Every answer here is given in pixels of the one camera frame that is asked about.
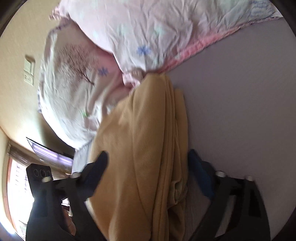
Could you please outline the dark framed window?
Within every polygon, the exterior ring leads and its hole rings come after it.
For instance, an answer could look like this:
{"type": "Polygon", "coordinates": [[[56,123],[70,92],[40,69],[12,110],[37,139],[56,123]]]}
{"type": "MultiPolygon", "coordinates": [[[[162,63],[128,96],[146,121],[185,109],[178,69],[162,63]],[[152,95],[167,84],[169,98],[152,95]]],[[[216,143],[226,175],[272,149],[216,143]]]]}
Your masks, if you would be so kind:
{"type": "Polygon", "coordinates": [[[67,155],[54,152],[53,150],[27,138],[30,147],[39,159],[49,165],[63,170],[64,172],[72,172],[73,158],[67,155]]]}

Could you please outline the tan long-sleeve shirt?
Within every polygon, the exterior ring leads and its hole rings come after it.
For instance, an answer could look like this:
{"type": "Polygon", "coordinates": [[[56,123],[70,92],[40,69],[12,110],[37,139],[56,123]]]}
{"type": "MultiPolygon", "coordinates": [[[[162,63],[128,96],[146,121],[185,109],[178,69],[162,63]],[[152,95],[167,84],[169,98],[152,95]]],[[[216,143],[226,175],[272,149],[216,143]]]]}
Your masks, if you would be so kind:
{"type": "Polygon", "coordinates": [[[188,167],[183,93],[149,74],[107,115],[89,160],[108,167],[87,205],[107,240],[182,240],[188,167]]]}

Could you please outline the white wall switch plate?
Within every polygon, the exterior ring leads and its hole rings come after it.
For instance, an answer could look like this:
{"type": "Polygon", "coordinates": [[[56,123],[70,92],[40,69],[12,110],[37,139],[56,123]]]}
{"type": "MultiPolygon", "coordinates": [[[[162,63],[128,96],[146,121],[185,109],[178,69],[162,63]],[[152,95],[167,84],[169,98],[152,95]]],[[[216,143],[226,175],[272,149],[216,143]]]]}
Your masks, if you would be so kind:
{"type": "Polygon", "coordinates": [[[25,55],[24,66],[23,66],[23,80],[27,84],[34,85],[34,70],[35,60],[33,57],[25,55]]]}

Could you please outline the pink pillow with tree print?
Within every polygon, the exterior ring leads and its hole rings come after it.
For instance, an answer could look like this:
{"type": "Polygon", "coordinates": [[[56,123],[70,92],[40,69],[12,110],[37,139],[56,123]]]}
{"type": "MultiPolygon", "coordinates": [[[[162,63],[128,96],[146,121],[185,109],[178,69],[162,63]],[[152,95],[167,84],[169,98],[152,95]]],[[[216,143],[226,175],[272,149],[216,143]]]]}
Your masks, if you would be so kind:
{"type": "Polygon", "coordinates": [[[113,55],[97,47],[74,21],[61,19],[46,39],[39,77],[41,113],[62,141],[80,149],[131,92],[122,77],[113,55]]]}

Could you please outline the pink pillow with flower print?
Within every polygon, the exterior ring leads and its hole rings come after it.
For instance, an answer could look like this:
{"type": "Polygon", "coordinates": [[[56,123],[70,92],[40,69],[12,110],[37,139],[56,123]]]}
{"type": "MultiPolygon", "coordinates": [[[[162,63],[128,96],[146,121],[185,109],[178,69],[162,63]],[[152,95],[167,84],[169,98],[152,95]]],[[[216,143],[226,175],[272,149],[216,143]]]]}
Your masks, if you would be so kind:
{"type": "Polygon", "coordinates": [[[72,20],[114,55],[126,85],[169,71],[241,28],[281,18],[270,1],[60,1],[50,17],[72,20]]]}

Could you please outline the lavender bed sheet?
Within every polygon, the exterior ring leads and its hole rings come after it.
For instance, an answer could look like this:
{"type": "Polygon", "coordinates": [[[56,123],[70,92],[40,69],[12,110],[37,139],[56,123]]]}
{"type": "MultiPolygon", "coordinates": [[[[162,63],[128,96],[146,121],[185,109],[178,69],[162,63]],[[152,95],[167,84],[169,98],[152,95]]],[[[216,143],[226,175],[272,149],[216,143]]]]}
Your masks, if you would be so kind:
{"type": "MultiPolygon", "coordinates": [[[[295,36],[289,25],[280,19],[240,30],[167,76],[183,93],[188,152],[229,177],[256,183],[274,239],[295,209],[295,36]]],[[[209,205],[188,167],[182,240],[191,240],[209,205]]],[[[233,206],[231,196],[217,236],[225,233],[233,206]]]]}

